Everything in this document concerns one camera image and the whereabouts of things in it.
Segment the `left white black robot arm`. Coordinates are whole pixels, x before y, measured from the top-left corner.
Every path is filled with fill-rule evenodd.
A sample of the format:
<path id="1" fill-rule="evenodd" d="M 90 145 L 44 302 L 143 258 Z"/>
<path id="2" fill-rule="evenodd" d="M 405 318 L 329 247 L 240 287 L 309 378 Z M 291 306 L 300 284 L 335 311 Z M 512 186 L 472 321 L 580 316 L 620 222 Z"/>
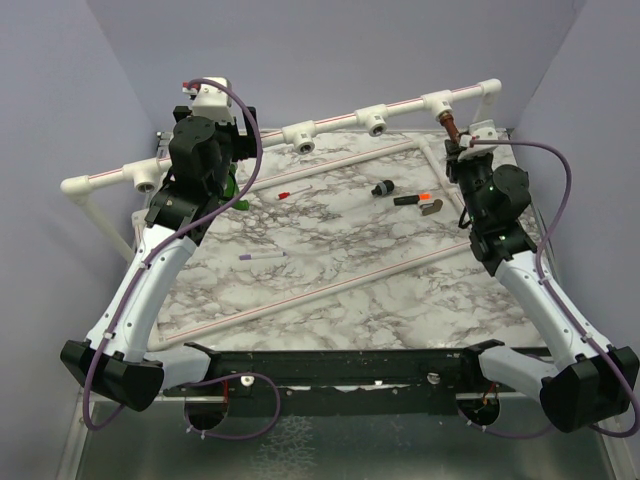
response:
<path id="1" fill-rule="evenodd" d="M 151 198 L 141 242 L 116 294 L 84 339 L 69 340 L 60 360 L 86 392 L 134 411 L 163 390 L 204 379 L 213 357 L 187 344 L 154 355 L 148 341 L 171 285 L 213 219 L 238 195 L 235 164 L 259 158 L 254 108 L 236 121 L 178 107 L 168 145 L 171 166 Z"/>

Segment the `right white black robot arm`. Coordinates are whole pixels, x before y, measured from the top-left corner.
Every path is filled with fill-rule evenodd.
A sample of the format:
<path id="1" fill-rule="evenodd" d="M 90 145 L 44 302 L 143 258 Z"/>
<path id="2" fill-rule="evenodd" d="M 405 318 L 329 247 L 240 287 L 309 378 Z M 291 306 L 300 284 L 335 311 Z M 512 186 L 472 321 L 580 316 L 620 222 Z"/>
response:
<path id="1" fill-rule="evenodd" d="M 531 203 L 528 174 L 514 165 L 494 168 L 497 144 L 470 136 L 446 141 L 446 175 L 460 190 L 459 226 L 470 231 L 474 257 L 518 301 L 552 360 L 488 340 L 465 349 L 465 383 L 498 383 L 538 401 L 550 423 L 564 433 L 637 411 L 638 356 L 600 334 L 544 266 L 542 244 L 534 243 L 519 221 Z"/>

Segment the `brown plastic faucet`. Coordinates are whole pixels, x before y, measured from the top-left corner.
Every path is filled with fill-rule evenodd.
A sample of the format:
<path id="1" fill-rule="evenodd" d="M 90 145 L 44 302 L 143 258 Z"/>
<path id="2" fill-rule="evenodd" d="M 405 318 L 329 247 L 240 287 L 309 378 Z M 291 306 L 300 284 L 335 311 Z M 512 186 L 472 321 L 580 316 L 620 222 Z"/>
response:
<path id="1" fill-rule="evenodd" d="M 460 141 L 460 132 L 456 126 L 452 112 L 444 111 L 437 117 L 437 119 L 449 136 L 450 141 L 454 144 L 458 144 Z"/>

